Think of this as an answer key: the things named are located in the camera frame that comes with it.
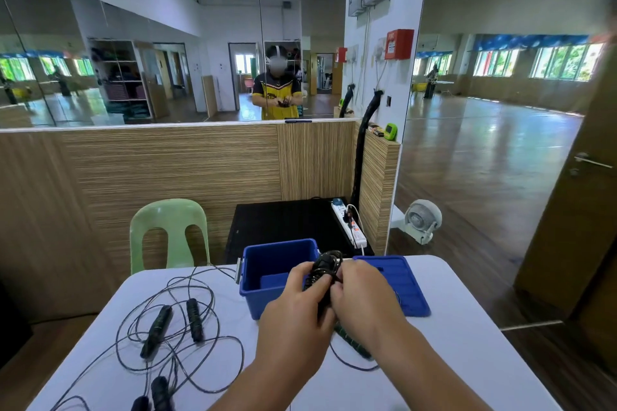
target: blue lid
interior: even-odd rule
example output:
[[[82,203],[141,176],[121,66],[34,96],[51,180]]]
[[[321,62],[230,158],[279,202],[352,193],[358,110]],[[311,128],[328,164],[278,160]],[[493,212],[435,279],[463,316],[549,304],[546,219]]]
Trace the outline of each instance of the blue lid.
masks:
[[[364,260],[384,275],[394,292],[397,293],[400,308],[406,317],[428,317],[431,314],[431,309],[405,257],[399,255],[358,256],[353,259]]]

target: window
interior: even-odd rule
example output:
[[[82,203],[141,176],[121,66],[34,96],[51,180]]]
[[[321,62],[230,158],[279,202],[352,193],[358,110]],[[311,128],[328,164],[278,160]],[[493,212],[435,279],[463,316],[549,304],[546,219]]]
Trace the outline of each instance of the window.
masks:
[[[34,80],[35,74],[27,59],[20,57],[12,57],[10,59],[0,59],[0,69],[4,78],[13,80],[14,82],[24,82],[26,80]]]
[[[70,77],[71,72],[68,70],[67,63],[59,57],[40,57],[45,73],[52,75],[56,71],[56,67],[60,69],[60,73],[65,77]]]
[[[511,77],[519,52],[519,49],[480,52],[473,71],[474,77]]]
[[[240,75],[253,75],[251,70],[251,59],[253,54],[236,54],[236,72]]]
[[[446,75],[448,73],[448,69],[450,68],[451,60],[452,54],[446,54],[445,56],[428,57],[425,75],[428,75],[428,73],[433,70],[435,64],[437,64],[437,68],[439,69],[439,75]]]
[[[413,61],[413,74],[420,75],[420,64],[422,63],[422,59],[415,59]]]
[[[538,50],[532,78],[588,82],[604,44],[543,47]]]
[[[94,75],[94,70],[92,70],[90,59],[73,59],[73,63],[75,64],[77,72],[81,76],[87,77]]]

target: green plastic chair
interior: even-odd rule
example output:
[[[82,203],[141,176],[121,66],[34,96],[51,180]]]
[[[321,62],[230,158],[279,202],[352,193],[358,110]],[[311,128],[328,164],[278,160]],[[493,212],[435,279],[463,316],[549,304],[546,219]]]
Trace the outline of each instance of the green plastic chair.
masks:
[[[205,253],[210,265],[208,225],[204,209],[195,201],[185,198],[170,198],[149,203],[135,213],[131,220],[131,275],[144,268],[143,239],[153,228],[167,232],[167,268],[194,267],[189,244],[184,231],[192,224],[204,235]]]

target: yellow shirt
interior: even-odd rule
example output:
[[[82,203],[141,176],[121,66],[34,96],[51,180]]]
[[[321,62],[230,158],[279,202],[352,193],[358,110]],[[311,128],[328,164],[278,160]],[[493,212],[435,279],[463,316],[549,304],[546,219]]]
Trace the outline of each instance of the yellow shirt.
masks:
[[[270,72],[260,74],[255,78],[253,86],[253,95],[268,99],[278,98],[280,101],[301,91],[300,82],[289,73],[283,73],[279,78],[273,77]],[[297,106],[262,108],[262,120],[296,119],[297,117],[299,117]]]

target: fire alarm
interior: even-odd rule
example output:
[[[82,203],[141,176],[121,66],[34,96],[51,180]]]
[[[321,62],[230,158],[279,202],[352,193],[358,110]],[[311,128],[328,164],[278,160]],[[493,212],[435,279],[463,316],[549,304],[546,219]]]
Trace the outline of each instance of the fire alarm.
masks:
[[[412,57],[413,30],[397,29],[386,36],[386,54],[384,59],[405,60]]]
[[[347,62],[347,48],[339,47],[336,49],[336,59],[335,62]]]

